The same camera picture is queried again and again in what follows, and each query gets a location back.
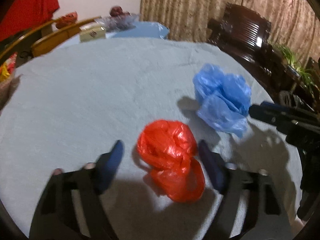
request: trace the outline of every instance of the table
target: table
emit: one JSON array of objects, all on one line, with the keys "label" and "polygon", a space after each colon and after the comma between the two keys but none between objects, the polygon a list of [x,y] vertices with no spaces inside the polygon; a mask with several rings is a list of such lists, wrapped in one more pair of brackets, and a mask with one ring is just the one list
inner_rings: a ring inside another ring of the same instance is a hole
[{"label": "table", "polygon": [[[133,28],[120,32],[106,33],[106,39],[111,38],[159,38],[165,39],[169,29],[157,22],[133,22]],[[80,35],[77,34],[65,42],[61,43],[55,49],[69,47],[80,43]]]},{"label": "table", "polygon": [[[28,235],[34,209],[51,171],[95,161],[117,139],[125,153],[111,188],[101,197],[119,239],[202,239],[221,195],[206,190],[193,204],[173,203],[145,184],[135,144],[156,119],[188,124],[226,161],[245,170],[265,169],[291,220],[299,206],[302,176],[295,147],[274,127],[248,117],[242,139],[215,132],[193,108],[192,78],[204,63],[241,74],[252,103],[269,95],[229,55],[205,43],[161,39],[107,39],[57,49],[17,69],[20,85],[0,116],[0,198]],[[241,199],[233,235],[245,215]]]}]

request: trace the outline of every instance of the red plastic bag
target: red plastic bag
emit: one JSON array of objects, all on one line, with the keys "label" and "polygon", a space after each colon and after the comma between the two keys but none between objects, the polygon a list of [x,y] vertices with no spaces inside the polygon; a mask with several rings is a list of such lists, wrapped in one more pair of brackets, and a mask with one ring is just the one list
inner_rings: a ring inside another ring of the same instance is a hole
[{"label": "red plastic bag", "polygon": [[179,121],[157,120],[140,134],[137,151],[146,163],[154,182],[176,202],[193,202],[204,191],[204,175],[190,128]]}]

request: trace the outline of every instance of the clear plastic bag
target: clear plastic bag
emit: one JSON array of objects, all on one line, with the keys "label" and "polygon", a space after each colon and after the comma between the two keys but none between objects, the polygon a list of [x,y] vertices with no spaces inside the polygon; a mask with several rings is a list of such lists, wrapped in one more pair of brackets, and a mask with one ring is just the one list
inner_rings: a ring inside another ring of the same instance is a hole
[{"label": "clear plastic bag", "polygon": [[242,137],[251,105],[251,88],[240,75],[224,74],[220,67],[205,64],[193,78],[197,115],[217,131]]},{"label": "clear plastic bag", "polygon": [[95,19],[95,22],[99,23],[107,32],[123,31],[129,29],[132,23],[139,19],[138,14],[120,15],[116,17],[102,17]]}]

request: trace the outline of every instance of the chair backrest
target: chair backrest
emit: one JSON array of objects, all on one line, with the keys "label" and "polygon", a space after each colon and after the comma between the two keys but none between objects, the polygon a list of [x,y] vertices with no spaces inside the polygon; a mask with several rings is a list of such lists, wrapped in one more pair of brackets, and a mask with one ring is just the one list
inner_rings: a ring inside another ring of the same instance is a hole
[{"label": "chair backrest", "polygon": [[223,39],[237,47],[258,51],[267,43],[271,23],[244,6],[227,3],[222,19]]},{"label": "chair backrest", "polygon": [[94,20],[99,17],[100,16],[76,22],[39,39],[31,46],[33,56],[39,57],[50,52],[59,44],[78,34],[81,26],[94,22]]},{"label": "chair backrest", "polygon": [[18,53],[16,67],[19,67],[23,63],[25,63],[25,56],[32,56],[31,54],[31,45],[41,39],[42,30],[52,25],[52,23],[56,22],[56,20],[51,20],[46,22],[45,24],[25,33],[20,38],[9,44],[3,51],[0,52],[0,66],[9,58],[14,52]]},{"label": "chair backrest", "polygon": [[316,62],[313,58],[310,57],[306,65],[306,69],[312,70],[310,73],[313,78],[313,81],[320,89],[320,68],[318,62]]}]

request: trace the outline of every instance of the plastic bag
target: plastic bag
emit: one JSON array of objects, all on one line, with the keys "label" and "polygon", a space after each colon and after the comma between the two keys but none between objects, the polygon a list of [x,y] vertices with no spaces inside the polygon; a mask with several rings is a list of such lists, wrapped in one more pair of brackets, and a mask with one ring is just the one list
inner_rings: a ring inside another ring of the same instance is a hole
[{"label": "plastic bag", "polygon": [[0,67],[0,109],[9,97],[11,81],[14,78],[17,52],[13,53]]},{"label": "plastic bag", "polygon": [[193,78],[197,115],[217,131],[242,137],[251,105],[251,88],[240,75],[224,74],[220,67],[205,64]]},{"label": "plastic bag", "polygon": [[150,175],[166,195],[176,202],[193,202],[204,191],[204,175],[190,128],[179,121],[157,120],[140,134],[137,151],[153,166]]},{"label": "plastic bag", "polygon": [[62,29],[66,26],[69,26],[75,23],[77,19],[78,19],[77,12],[68,13],[65,16],[60,17],[60,19],[56,22],[56,28]]},{"label": "plastic bag", "polygon": [[99,23],[107,32],[111,31],[123,31],[135,22],[139,18],[138,14],[120,15],[116,17],[102,17],[95,19],[95,22]]}]

